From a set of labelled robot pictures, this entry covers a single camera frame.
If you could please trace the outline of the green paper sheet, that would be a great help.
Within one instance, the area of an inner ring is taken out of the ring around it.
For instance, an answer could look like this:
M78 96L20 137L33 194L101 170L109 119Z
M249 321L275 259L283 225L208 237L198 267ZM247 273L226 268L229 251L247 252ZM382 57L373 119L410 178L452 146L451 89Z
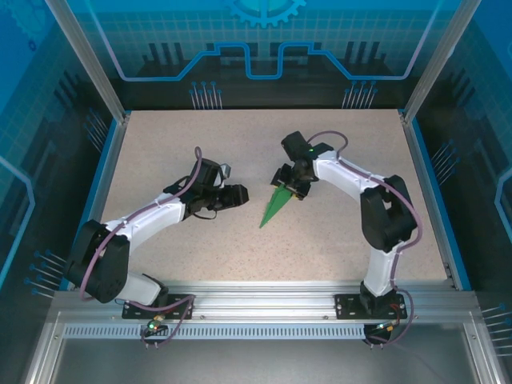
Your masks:
M265 208L259 228L263 228L293 196L295 196L295 191L291 186L285 184L276 186Z

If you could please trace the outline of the aluminium mounting rail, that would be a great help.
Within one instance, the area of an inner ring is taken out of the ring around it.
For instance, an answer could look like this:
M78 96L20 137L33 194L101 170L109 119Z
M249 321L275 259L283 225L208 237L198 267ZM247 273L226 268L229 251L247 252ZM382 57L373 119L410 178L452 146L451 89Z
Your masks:
M401 282L413 304L408 313L416 324L481 322L476 294L452 288L446 281ZM309 282L178 282L176 294L195 296L195 323L332 323L334 296L356 294L357 281ZM119 323L122 308L115 304L82 302L75 291L56 293L48 323Z

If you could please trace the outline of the blue and aluminium side rail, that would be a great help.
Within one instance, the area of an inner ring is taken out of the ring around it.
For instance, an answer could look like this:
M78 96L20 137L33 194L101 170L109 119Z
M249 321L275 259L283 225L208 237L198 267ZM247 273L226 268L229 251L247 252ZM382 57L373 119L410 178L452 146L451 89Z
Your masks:
M470 279L448 217L446 205L442 198L419 124L416 118L408 122L404 109L398 109L398 113L422 189L423 198L430 217L430 224L441 259L445 265L446 274L451 279L453 288L471 291Z
M105 209L106 200L113 180L115 168L117 166L118 157L121 152L126 128L126 122L117 122L115 119L113 119L110 124L106 141L98 160L94 178L78 225L77 233L71 246L72 249L78 241L82 226L91 219L100 221L102 218L102 213ZM73 251L72 249L67 257L65 266L69 263L70 256Z

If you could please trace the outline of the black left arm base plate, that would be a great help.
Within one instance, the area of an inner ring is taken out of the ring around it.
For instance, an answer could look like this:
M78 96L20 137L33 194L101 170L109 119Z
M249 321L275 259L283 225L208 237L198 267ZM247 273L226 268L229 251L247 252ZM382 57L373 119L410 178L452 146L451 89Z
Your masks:
M187 294L167 294L166 296L161 296L151 307L168 307L175 303L178 303L178 306L174 306L171 309L152 311L139 308L133 303L124 302L122 318L128 320L150 320L154 319L157 315L161 315L165 320L179 320L183 314L186 314L185 320L192 318L193 304L187 305Z

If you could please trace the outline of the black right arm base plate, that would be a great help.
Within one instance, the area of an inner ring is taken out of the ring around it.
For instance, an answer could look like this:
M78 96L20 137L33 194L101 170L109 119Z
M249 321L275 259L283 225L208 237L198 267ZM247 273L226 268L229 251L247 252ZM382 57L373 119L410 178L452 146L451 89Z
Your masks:
M407 319L408 313L404 297L390 292L373 298L360 294L336 294L334 309L337 320L378 320Z

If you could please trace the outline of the aluminium frame post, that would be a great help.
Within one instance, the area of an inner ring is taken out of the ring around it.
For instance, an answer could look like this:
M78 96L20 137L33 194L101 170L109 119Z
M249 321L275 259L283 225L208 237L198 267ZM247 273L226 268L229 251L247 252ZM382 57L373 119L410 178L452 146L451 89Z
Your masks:
M117 123L123 124L126 120L125 109L67 1L44 1L89 75L99 96L112 114L113 119Z
M412 125L412 121L432 90L448 59L453 54L456 45L480 3L481 0L460 0L458 8L454 12L450 23L402 112L401 120L404 126Z

